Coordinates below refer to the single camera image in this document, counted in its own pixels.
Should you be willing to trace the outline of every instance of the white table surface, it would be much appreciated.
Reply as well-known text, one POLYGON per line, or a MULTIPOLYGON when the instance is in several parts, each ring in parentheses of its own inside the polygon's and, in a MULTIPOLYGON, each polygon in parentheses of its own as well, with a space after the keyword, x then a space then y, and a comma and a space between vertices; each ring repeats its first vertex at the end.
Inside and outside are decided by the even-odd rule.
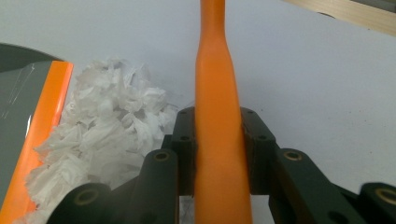
MULTIPOLYGON (((0 42, 63 58, 73 76, 92 60, 147 63, 183 107, 194 98, 199 10, 198 0, 7 0, 0 42)), ((279 0, 229 0, 226 29, 240 103, 281 147, 307 153, 354 192, 396 186, 395 37, 279 0)), ((255 223, 272 223, 263 198, 253 198, 255 223)))

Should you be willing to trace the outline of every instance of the shredded tissue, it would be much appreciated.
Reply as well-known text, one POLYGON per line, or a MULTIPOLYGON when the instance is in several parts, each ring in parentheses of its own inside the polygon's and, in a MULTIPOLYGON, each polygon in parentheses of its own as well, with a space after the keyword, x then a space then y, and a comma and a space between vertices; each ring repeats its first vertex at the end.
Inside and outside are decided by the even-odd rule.
POLYGON ((26 177, 36 210, 14 224, 46 223, 63 197, 82 184, 114 189, 136 177, 144 157, 173 131, 177 108, 152 85, 146 66, 93 62, 76 79, 60 124, 35 148, 43 164, 26 177))

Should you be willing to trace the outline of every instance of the orange plastic edge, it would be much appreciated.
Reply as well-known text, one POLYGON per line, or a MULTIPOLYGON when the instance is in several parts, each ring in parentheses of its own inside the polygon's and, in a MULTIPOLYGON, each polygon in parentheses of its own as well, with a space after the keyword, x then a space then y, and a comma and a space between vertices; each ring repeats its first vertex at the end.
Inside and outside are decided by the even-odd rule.
POLYGON ((31 121, 21 155, 9 183, 6 198, 0 212, 0 223, 12 223, 15 219, 35 210, 25 187, 25 177, 40 165, 35 147, 50 135, 52 127, 59 123, 67 93, 73 64, 52 62, 43 90, 31 121))
POLYGON ((224 17, 225 0, 201 0, 195 81, 197 224, 252 223, 242 118, 224 17))

